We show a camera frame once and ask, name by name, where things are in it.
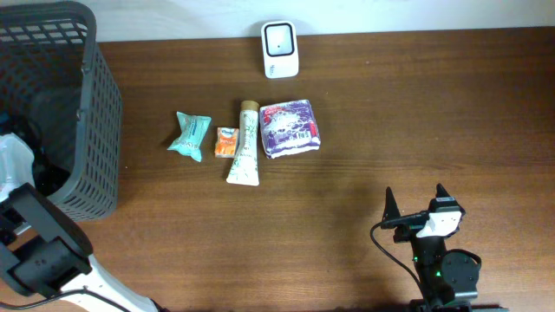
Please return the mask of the purple pink tissue pack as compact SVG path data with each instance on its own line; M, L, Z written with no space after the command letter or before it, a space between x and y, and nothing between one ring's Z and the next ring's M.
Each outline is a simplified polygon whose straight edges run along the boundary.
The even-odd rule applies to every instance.
M309 100L263 106L259 124L264 153L268 159L316 151L321 138Z

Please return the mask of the white cream tube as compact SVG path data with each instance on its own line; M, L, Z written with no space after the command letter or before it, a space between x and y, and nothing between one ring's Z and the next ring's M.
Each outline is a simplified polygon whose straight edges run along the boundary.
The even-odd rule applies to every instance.
M239 114L239 146L226 182L258 186L258 117L259 104L242 101Z

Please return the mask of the small orange packet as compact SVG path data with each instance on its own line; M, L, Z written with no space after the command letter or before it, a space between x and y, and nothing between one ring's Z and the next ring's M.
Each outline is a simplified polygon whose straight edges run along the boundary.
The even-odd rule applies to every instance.
M218 127L214 154L217 158L234 158L238 148L239 129Z

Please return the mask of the teal wet wipes pack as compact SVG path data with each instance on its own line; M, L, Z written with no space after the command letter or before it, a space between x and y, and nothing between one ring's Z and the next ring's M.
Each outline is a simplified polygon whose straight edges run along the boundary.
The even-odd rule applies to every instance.
M167 150L175 151L183 156L191 157L197 162L201 162L202 152L200 148L212 118L209 116L184 114L182 112L177 112L176 116L181 134L172 142Z

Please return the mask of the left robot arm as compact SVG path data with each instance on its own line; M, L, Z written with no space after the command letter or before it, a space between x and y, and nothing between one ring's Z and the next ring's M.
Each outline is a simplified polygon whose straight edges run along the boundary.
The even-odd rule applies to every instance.
M82 229L45 198L32 174L32 150L14 133L1 137L1 278L40 305L58 300L86 311L160 311L95 258Z

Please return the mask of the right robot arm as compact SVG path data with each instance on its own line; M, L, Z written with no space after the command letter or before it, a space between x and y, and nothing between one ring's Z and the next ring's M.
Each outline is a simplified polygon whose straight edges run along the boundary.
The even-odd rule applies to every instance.
M411 244L414 269L411 270L386 251L375 239L375 246L400 265L415 280L421 300L413 300L407 311L503 311L499 305L475 306L478 297L481 258L467 250L446 247L445 240L460 229L466 211L443 185L436 186L436 194L425 211L401 214L391 188L385 192L382 221L371 230L393 230L396 244Z

